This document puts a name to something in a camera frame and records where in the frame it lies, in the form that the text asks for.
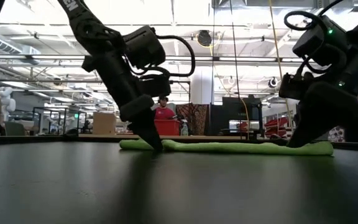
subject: cardboard box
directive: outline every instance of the cardboard box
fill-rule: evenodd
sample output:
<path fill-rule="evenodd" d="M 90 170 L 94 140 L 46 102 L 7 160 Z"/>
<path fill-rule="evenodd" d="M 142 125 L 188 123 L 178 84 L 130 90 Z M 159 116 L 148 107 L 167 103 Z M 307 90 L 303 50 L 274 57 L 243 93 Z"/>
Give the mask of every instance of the cardboard box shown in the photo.
<path fill-rule="evenodd" d="M 116 134 L 116 122 L 113 113 L 93 113 L 93 134 Z"/>

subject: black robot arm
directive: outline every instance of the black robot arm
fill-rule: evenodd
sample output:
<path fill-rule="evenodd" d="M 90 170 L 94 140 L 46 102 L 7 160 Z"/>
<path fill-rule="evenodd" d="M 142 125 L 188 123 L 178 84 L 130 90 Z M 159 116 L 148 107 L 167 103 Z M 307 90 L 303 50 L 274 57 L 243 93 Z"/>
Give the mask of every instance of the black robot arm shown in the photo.
<path fill-rule="evenodd" d="M 342 0 L 336 0 L 318 15 L 293 11 L 285 16 L 285 24 L 295 30 L 304 30 L 293 47 L 303 58 L 295 74 L 283 76 L 279 95 L 299 100 L 297 127 L 288 142 L 300 147 L 320 137 L 335 126 L 347 126 L 357 117 L 358 92 L 358 26 L 346 32 L 324 13 Z M 290 16 L 302 15 L 312 19 L 306 27 L 288 23 Z M 315 63 L 325 69 L 310 65 Z M 310 72 L 303 73 L 307 66 Z"/>
<path fill-rule="evenodd" d="M 131 122 L 129 128 L 134 134 L 161 150 L 150 109 L 154 104 L 152 97 L 170 94 L 170 76 L 188 77 L 194 72 L 195 56 L 190 45 L 180 37 L 158 36 L 149 26 L 123 36 L 103 25 L 83 0 L 58 1 L 67 13 L 76 40 L 89 53 L 82 67 L 88 72 L 98 72 L 120 109 L 121 119 Z M 178 39 L 188 47 L 192 59 L 189 73 L 174 74 L 158 67 L 165 61 L 165 51 L 158 39 Z M 130 64 L 143 72 L 135 73 Z M 148 71 L 161 74 L 144 75 Z"/>

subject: person in red shirt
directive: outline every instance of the person in red shirt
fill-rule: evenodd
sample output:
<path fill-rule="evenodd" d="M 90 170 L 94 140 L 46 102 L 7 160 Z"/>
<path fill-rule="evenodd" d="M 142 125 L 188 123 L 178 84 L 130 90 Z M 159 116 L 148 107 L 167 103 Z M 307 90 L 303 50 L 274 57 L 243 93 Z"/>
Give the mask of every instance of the person in red shirt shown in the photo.
<path fill-rule="evenodd" d="M 173 119 L 174 112 L 167 108 L 168 98 L 166 96 L 160 96 L 158 99 L 158 103 L 160 106 L 155 109 L 155 117 L 154 119 Z"/>

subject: water bottle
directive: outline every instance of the water bottle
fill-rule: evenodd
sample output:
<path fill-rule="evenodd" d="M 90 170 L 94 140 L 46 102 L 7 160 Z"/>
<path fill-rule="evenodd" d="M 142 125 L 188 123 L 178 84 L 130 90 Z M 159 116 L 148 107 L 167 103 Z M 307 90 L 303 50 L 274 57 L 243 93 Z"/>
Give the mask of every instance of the water bottle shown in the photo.
<path fill-rule="evenodd" d="M 181 128 L 180 135 L 182 136 L 188 136 L 189 130 L 187 128 L 187 123 L 183 123 L 183 127 Z"/>

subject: pillar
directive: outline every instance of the pillar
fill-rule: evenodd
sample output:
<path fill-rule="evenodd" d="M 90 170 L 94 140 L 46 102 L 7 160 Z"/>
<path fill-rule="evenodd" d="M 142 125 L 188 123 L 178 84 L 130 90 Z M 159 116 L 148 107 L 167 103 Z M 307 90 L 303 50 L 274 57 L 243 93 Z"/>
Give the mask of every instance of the pillar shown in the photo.
<path fill-rule="evenodd" d="M 214 101 L 214 78 L 210 67 L 198 67 L 190 77 L 190 101 L 210 104 Z"/>

